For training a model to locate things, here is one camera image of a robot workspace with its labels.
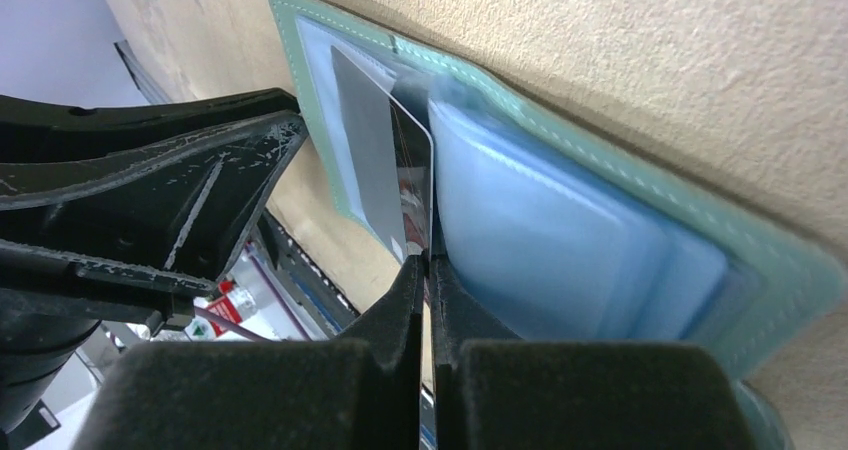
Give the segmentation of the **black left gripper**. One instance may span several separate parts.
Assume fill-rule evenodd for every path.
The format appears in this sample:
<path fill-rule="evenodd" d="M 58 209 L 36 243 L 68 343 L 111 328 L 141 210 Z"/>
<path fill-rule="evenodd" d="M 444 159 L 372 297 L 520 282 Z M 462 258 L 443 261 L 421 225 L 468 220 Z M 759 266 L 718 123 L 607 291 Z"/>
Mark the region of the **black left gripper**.
<path fill-rule="evenodd" d="M 1 291 L 1 431 L 12 432 L 33 410 L 70 356 L 100 322 L 39 313 L 20 295 Z"/>

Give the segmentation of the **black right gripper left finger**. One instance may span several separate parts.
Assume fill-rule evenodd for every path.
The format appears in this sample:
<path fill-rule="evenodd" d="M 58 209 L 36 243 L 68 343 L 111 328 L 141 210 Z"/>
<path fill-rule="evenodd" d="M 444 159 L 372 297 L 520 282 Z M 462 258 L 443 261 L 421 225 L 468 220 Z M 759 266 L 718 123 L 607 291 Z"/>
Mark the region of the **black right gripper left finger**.
<path fill-rule="evenodd" d="M 424 260 L 321 341 L 148 343 L 122 356 L 78 449 L 415 449 Z"/>

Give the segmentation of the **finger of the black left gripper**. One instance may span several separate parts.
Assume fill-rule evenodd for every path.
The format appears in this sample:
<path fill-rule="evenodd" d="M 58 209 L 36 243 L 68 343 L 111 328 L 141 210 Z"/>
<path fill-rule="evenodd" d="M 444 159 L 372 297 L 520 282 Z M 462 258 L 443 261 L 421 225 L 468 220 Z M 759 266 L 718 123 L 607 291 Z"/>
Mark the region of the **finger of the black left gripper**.
<path fill-rule="evenodd" d="M 199 297 L 307 135 L 271 88 L 157 106 L 1 100 L 1 286 Z"/>

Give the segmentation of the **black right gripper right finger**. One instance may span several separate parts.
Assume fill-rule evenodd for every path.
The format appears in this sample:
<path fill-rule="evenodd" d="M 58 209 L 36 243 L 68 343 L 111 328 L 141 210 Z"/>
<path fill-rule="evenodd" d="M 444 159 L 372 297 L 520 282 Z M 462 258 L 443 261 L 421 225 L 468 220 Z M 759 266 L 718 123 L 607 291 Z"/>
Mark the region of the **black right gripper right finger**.
<path fill-rule="evenodd" d="M 680 343 L 520 339 L 429 269 L 442 449 L 751 449 L 718 364 Z"/>

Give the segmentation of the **green card holder wallet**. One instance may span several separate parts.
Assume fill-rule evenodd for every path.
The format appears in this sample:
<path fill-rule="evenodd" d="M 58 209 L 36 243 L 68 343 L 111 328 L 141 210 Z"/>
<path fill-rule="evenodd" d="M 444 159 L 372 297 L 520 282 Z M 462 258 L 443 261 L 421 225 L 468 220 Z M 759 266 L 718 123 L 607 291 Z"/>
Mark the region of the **green card holder wallet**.
<path fill-rule="evenodd" d="M 847 274 L 832 255 L 464 59 L 318 0 L 269 4 L 343 216 L 381 243 L 359 205 L 333 47 L 391 80 L 426 125 L 427 252 L 439 230 L 461 282 L 501 322 L 529 339 L 698 344 L 727 372 L 758 446 L 792 447 L 746 380 L 844 297 Z"/>

